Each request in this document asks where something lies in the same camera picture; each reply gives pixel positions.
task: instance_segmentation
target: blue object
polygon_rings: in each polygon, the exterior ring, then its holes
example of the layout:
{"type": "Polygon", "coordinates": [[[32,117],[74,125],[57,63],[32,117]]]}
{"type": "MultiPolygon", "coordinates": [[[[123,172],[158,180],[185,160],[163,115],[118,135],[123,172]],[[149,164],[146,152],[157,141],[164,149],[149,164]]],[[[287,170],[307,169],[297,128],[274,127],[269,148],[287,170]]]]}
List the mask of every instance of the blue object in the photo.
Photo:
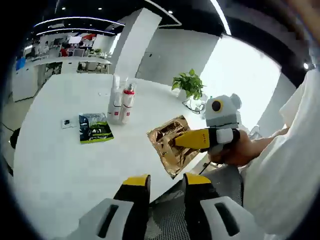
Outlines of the blue object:
{"type": "Polygon", "coordinates": [[[23,56],[18,61],[16,61],[15,70],[18,71],[26,65],[26,58],[23,56]]]}

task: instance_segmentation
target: green leaves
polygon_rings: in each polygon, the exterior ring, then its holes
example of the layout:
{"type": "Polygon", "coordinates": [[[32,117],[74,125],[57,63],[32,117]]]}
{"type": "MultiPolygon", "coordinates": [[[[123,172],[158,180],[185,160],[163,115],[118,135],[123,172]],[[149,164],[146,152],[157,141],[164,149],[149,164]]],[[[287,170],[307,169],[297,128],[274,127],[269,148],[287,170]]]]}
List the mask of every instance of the green leaves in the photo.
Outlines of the green leaves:
{"type": "Polygon", "coordinates": [[[179,77],[174,77],[172,82],[172,90],[178,88],[183,89],[186,92],[186,97],[189,98],[193,96],[194,100],[198,100],[202,97],[203,87],[204,85],[202,84],[201,79],[193,68],[188,73],[179,73],[179,77]]]}

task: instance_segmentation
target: white pillar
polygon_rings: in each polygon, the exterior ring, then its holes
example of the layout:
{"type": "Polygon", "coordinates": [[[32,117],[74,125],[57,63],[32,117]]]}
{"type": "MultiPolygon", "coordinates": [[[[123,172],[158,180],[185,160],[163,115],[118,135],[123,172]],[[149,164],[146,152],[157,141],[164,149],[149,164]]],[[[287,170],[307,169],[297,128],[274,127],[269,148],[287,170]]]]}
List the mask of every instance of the white pillar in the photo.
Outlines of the white pillar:
{"type": "Polygon", "coordinates": [[[142,8],[133,12],[117,42],[111,58],[111,73],[134,78],[149,42],[158,28],[161,17],[152,11],[142,8]]]}

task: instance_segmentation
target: hand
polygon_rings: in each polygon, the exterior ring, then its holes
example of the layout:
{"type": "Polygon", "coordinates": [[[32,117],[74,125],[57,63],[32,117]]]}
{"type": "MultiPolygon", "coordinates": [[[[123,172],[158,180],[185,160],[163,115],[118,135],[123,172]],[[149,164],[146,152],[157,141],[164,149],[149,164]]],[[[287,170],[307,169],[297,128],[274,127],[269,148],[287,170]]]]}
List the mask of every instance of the hand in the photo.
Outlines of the hand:
{"type": "Polygon", "coordinates": [[[208,152],[211,162],[217,164],[226,163],[229,165],[244,166],[259,155],[255,153],[255,145],[249,139],[248,134],[243,130],[239,130],[239,132],[239,141],[229,149],[224,149],[217,154],[211,154],[210,151],[208,152]]]}

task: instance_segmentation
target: ceiling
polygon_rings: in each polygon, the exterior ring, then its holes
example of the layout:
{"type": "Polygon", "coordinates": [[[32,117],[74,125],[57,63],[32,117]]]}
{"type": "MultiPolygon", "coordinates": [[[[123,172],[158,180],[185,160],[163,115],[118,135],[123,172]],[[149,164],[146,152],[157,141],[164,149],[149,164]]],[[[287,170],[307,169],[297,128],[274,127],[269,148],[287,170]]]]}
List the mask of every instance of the ceiling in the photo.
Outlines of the ceiling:
{"type": "MultiPolygon", "coordinates": [[[[275,1],[276,0],[218,0],[222,9],[234,3],[241,4],[272,17],[288,29],[289,32],[296,33],[297,31],[294,26],[288,22],[285,15],[279,12],[274,5],[269,4],[269,2],[275,1]]],[[[210,0],[153,0],[153,2],[167,11],[173,11],[174,17],[182,23],[181,26],[169,28],[193,30],[217,36],[225,32],[222,21],[210,0]]],[[[125,21],[122,20],[124,17],[141,8],[147,8],[160,15],[162,17],[160,25],[176,24],[171,17],[145,0],[60,0],[57,5],[56,3],[52,3],[43,15],[38,17],[38,23],[63,17],[94,17],[125,23],[125,21]]],[[[271,56],[282,66],[282,72],[294,85],[298,86],[302,83],[306,73],[303,69],[305,59],[297,57],[297,55],[280,40],[250,23],[227,16],[226,20],[234,37],[246,41],[271,56]]],[[[101,32],[95,32],[95,30],[100,30],[117,34],[123,30],[123,26],[106,21],[65,19],[47,22],[34,27],[31,37],[34,38],[38,33],[52,30],[52,28],[48,27],[58,23],[63,23],[65,28],[91,30],[77,30],[77,32],[80,33],[90,32],[101,34],[101,32]]],[[[105,33],[107,36],[114,36],[114,34],[105,33]]]]}

